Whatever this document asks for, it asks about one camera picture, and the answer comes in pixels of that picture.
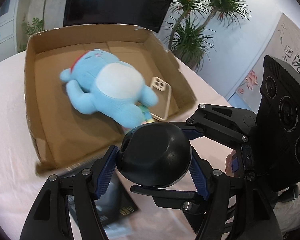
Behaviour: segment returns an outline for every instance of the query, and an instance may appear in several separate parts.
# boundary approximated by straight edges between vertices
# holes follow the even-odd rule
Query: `phone case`
[[[153,77],[150,88],[156,93],[159,99],[155,106],[149,107],[150,113],[153,118],[159,121],[166,121],[170,106],[171,86],[162,79]]]

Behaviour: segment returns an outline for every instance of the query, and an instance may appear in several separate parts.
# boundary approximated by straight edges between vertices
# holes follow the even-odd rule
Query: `small pink flower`
[[[253,70],[249,72],[248,76],[246,77],[246,81],[247,81],[247,87],[250,90],[253,90],[253,86],[255,85],[259,86],[257,82],[257,76]]]

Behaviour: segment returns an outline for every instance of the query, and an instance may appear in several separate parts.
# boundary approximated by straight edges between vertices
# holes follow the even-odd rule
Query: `black television screen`
[[[158,32],[171,1],[67,0],[63,25],[121,23]]]

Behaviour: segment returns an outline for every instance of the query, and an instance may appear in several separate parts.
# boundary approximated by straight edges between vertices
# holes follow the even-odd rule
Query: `stuffed animal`
[[[144,121],[135,105],[155,106],[157,95],[142,75],[115,55],[95,49],[85,53],[61,72],[72,106],[82,114],[102,112],[123,127],[132,129]]]

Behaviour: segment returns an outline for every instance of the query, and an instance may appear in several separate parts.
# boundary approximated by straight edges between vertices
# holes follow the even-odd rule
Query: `brown cardboard box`
[[[59,80],[85,52],[103,49],[133,65],[150,85],[157,76],[172,87],[169,118],[189,110],[196,99],[178,62],[152,31],[134,25],[77,25],[30,37],[26,52],[25,96],[29,130],[40,159],[37,172],[69,168],[101,157],[120,145],[119,124],[102,113],[83,115],[70,104]]]

